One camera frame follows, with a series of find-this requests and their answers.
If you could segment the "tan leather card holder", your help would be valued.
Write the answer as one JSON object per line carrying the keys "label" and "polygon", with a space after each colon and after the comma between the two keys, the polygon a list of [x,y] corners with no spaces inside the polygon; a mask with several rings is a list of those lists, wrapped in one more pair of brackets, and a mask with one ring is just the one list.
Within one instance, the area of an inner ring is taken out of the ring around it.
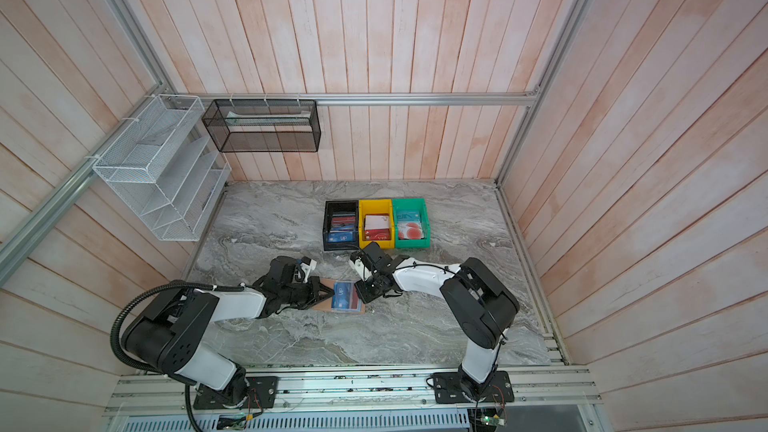
{"label": "tan leather card holder", "polygon": [[363,314],[366,306],[359,298],[353,281],[321,278],[320,283],[333,290],[333,296],[314,305],[312,310],[346,314]]}

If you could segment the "blue credit card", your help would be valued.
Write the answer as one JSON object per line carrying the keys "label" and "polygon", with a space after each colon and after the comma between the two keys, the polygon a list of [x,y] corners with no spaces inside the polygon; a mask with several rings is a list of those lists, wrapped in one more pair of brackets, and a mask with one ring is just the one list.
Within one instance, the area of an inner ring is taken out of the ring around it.
{"label": "blue credit card", "polygon": [[333,285],[334,296],[332,297],[331,309],[338,312],[352,312],[351,292],[353,282],[335,282]]}

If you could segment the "red credit card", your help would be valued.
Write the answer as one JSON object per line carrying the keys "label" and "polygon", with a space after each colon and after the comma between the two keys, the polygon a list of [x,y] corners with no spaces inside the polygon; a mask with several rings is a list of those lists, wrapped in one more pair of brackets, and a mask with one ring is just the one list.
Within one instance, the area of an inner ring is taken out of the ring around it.
{"label": "red credit card", "polygon": [[361,302],[361,299],[360,299],[360,296],[359,296],[359,293],[358,293],[358,289],[357,289],[356,286],[352,287],[351,299],[352,299],[352,301],[351,301],[352,309],[353,310],[360,310],[361,307],[362,307],[362,302]]}

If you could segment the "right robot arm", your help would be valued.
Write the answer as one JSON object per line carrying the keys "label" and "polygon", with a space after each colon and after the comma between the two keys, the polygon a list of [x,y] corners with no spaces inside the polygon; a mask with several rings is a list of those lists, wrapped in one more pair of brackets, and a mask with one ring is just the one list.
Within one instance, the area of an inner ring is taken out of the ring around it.
{"label": "right robot arm", "polygon": [[406,292],[443,299],[468,340],[459,376],[473,386],[488,383],[520,304],[480,259],[440,265],[393,257],[371,243],[353,252],[349,264],[360,277],[355,288],[366,304]]}

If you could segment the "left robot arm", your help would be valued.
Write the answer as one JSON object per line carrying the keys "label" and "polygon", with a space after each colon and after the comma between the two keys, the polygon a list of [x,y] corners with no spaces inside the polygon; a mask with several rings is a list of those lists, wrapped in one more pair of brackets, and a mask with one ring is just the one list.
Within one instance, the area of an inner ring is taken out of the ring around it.
{"label": "left robot arm", "polygon": [[221,392],[242,367],[202,344],[211,323],[263,319],[307,310],[334,296],[304,257],[278,256],[252,284],[224,286],[176,280],[141,293],[121,310],[110,332],[113,354],[124,364],[162,373],[186,385]]}

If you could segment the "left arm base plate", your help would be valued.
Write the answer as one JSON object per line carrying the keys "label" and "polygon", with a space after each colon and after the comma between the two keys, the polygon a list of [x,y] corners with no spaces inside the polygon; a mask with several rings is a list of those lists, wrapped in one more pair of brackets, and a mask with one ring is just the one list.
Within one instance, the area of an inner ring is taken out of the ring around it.
{"label": "left arm base plate", "polygon": [[278,392],[277,376],[235,376],[221,391],[201,385],[193,402],[196,410],[256,409],[274,406]]}

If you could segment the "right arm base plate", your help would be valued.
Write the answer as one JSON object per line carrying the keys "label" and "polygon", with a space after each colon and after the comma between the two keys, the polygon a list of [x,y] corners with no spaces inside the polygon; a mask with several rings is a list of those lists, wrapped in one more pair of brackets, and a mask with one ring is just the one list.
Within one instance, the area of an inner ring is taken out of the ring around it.
{"label": "right arm base plate", "polygon": [[434,391],[438,404],[494,403],[505,405],[512,403],[514,393],[509,375],[505,371],[494,370],[488,378],[477,383],[468,374],[456,372],[437,372],[426,379],[427,385]]}

